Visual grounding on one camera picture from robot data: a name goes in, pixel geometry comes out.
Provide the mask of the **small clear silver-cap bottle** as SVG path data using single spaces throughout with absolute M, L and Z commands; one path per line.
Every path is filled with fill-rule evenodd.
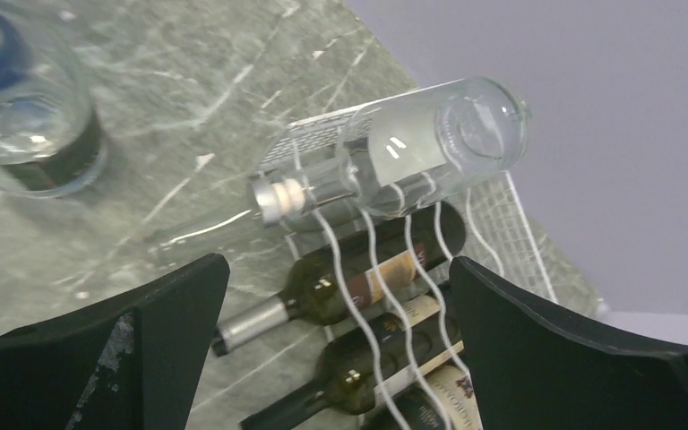
M 76 193 L 108 158 L 82 64 L 47 17 L 6 1 L 0 13 L 31 58 L 26 78 L 0 90 L 0 190 L 35 198 Z

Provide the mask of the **green labelled wine bottle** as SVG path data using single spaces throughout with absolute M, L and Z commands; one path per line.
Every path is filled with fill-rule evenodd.
M 443 365 L 430 373 L 426 381 L 437 401 L 418 386 L 405 390 L 395 399 L 395 406 L 411 429 L 483 428 L 475 391 L 461 369 L 454 364 Z

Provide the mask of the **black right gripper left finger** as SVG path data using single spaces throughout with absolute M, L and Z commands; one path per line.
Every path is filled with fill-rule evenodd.
M 207 254 L 0 336 L 0 429 L 182 429 L 226 295 Z

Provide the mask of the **clear silver cap bottle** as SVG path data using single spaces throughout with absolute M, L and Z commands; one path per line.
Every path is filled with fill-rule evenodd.
M 486 77 L 378 100 L 341 127 L 332 158 L 254 180 L 253 202 L 266 226 L 341 199 L 404 217 L 512 168 L 531 117 L 523 97 Z

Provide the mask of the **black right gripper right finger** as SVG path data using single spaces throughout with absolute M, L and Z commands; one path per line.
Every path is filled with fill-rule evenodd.
M 486 429 L 688 429 L 688 345 L 624 331 L 451 261 Z

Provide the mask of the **dark olive wine bottle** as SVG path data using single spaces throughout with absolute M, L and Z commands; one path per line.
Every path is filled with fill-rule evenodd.
M 359 309 L 382 300 L 386 289 L 409 287 L 421 271 L 461 251 L 467 237 L 464 217 L 447 202 L 416 211 L 409 219 L 383 221 L 374 232 L 374 241 L 363 229 L 338 242 L 345 286 Z M 297 260 L 276 294 L 219 322 L 211 348 L 223 357 L 290 321 L 330 326 L 348 316 L 327 245 Z

